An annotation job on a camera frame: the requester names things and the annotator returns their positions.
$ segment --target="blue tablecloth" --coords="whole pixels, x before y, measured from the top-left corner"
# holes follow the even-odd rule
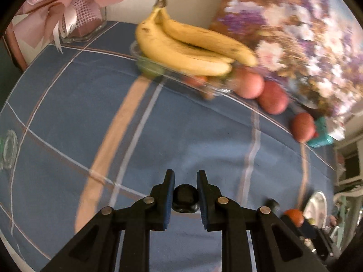
[[[205,101],[171,80],[140,77],[129,53],[135,25],[109,22],[88,42],[48,45],[23,74],[0,115],[19,153],[0,175],[0,229],[39,271],[106,205],[130,206],[162,182],[196,185],[206,170],[224,196],[257,209],[273,198],[301,207],[316,190],[332,207],[331,147],[293,140],[293,112],[270,116],[253,101]],[[199,214],[171,215],[151,233],[150,271],[213,271],[220,232],[204,231]]]

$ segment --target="banana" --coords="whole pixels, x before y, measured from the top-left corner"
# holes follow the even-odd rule
[[[161,8],[163,30],[170,37],[233,58],[247,66],[256,66],[257,58],[246,45],[228,36],[197,26],[177,22]]]
[[[163,31],[163,27],[161,24],[159,24],[156,21],[156,27],[161,31]],[[180,53],[184,53],[187,55],[192,55],[192,56],[209,56],[209,57],[213,57],[213,58],[218,58],[226,63],[232,63],[234,62],[234,59],[232,58],[228,58],[225,57],[221,54],[217,54],[213,51],[209,51],[206,49],[201,49],[198,47],[194,47],[194,46],[189,46],[187,44],[182,43],[181,41],[175,40],[172,37],[166,35],[165,37],[162,38],[162,40],[164,41],[164,43],[166,45],[168,45],[169,47],[173,48],[174,50],[180,52]]]
[[[232,66],[220,58],[189,55],[173,49],[170,38],[156,24],[155,18],[159,11],[160,7],[155,6],[150,16],[135,31],[140,49],[148,58],[195,76],[222,76],[232,70]]]

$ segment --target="clear plastic tray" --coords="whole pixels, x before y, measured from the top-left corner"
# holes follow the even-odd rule
[[[233,85],[235,81],[228,75],[224,78],[209,77],[211,82],[202,82],[192,75],[173,70],[165,65],[148,59],[143,55],[136,41],[131,44],[130,52],[131,55],[136,58],[136,63],[140,71],[147,73],[148,77],[150,78],[159,79],[160,76],[164,76],[185,86],[201,91],[207,96],[219,96],[221,94],[228,94],[233,91]]]

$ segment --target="table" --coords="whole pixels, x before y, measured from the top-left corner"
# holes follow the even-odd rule
[[[48,45],[33,61],[0,115],[0,135],[14,130],[18,154],[0,175],[0,229],[35,270],[104,206],[130,206],[162,182],[211,184],[242,206],[273,198],[301,207],[315,190],[332,207],[331,147],[293,140],[293,111],[279,116],[235,95],[205,101],[171,80],[142,76],[129,53],[135,25],[108,22],[88,42]],[[213,271],[220,232],[198,213],[173,212],[166,232],[151,233],[150,271]]]

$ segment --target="silver rivet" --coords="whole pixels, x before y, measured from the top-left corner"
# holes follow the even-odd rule
[[[222,196],[222,197],[220,197],[220,198],[218,198],[218,203],[220,203],[220,204],[226,204],[226,203],[228,203],[228,198],[227,197],[224,197],[224,196]]]
[[[101,210],[101,214],[103,214],[103,215],[109,215],[110,213],[112,213],[112,207],[104,207]]]
[[[146,196],[145,198],[144,198],[144,203],[147,203],[147,204],[149,204],[149,203],[153,203],[155,201],[155,199],[154,199],[154,197],[152,197],[152,196]]]
[[[271,213],[271,209],[269,207],[260,207],[260,212],[262,212],[265,215],[268,215],[269,213]]]

